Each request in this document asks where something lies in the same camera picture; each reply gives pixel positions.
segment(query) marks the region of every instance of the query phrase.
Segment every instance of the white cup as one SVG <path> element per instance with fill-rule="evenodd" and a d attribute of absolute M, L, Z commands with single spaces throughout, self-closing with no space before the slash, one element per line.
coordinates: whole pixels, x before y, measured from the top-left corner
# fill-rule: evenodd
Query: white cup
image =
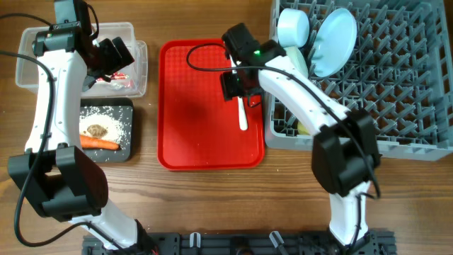
<path fill-rule="evenodd" d="M 278 42 L 282 47 L 302 47 L 309 39 L 310 22 L 305 12 L 286 8 L 277 24 Z"/>

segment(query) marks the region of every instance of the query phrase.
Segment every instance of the red tray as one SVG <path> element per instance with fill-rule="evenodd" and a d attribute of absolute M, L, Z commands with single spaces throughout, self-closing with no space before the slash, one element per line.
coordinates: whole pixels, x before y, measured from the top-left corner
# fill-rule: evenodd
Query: red tray
<path fill-rule="evenodd" d="M 220 72 L 191 69 L 190 48 L 221 40 L 177 40 L 166 43 L 159 56 L 159 120 L 157 157 L 171 171 L 246 169 L 264 157 L 261 106 L 247 107 L 248 130 L 239 128 L 236 99 L 225 102 Z M 224 50 L 207 46 L 190 61 L 199 67 L 230 67 Z M 253 103 L 260 98 L 251 99 Z"/>

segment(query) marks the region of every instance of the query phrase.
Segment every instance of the dish rack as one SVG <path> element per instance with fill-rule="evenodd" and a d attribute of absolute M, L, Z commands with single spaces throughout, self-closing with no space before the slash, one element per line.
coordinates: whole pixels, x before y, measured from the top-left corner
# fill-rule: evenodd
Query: dish rack
<path fill-rule="evenodd" d="M 349 109 L 374 118 L 384 157 L 434 161 L 453 152 L 453 66 L 443 0 L 274 0 L 270 38 L 285 8 L 310 20 L 300 48 L 309 79 Z M 311 66 L 312 46 L 323 20 L 348 9 L 357 21 L 357 42 L 346 65 L 319 78 Z M 299 135 L 297 119 L 274 96 L 265 96 L 265 141 L 269 147 L 311 150 L 313 139 Z"/>

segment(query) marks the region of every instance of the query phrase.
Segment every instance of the carrot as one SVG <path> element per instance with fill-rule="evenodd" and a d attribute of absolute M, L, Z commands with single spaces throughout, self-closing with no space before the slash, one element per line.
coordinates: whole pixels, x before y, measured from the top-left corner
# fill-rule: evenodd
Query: carrot
<path fill-rule="evenodd" d="M 86 149 L 111 149 L 117 150 L 120 146 L 114 142 L 105 141 L 97 138 L 87 137 L 85 135 L 80 135 L 80 142 L 82 148 Z"/>

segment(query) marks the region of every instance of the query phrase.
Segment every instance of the wooden table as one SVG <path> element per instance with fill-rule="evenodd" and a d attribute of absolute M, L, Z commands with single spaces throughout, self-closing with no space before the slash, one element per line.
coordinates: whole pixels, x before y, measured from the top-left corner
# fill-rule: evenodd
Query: wooden table
<path fill-rule="evenodd" d="M 131 22 L 137 39 L 149 47 L 148 92 L 134 100 L 140 115 L 134 131 L 137 152 L 127 163 L 101 167 L 110 184 L 110 198 L 150 232 L 327 228 L 328 194 L 311 172 L 310 152 L 267 149 L 255 169 L 194 173 L 172 173 L 156 159 L 159 48 L 169 40 L 219 38 L 239 22 L 263 42 L 268 37 L 270 2 L 90 1 L 101 22 Z M 51 1 L 0 4 L 1 14 L 19 11 L 55 20 Z M 41 24 L 26 18 L 0 21 L 0 49 L 17 52 L 22 31 L 33 26 Z M 80 254 L 82 229 L 35 249 L 20 245 L 14 236 L 19 190 L 6 164 L 10 156 L 23 153 L 36 95 L 15 85 L 15 59 L 0 57 L 0 67 L 0 254 Z M 383 159 L 377 177 L 383 198 L 368 202 L 368 225 L 395 231 L 400 254 L 453 254 L 453 156 L 435 163 Z M 28 204 L 21 219 L 23 233 L 31 241 L 47 239 L 68 225 L 39 218 Z"/>

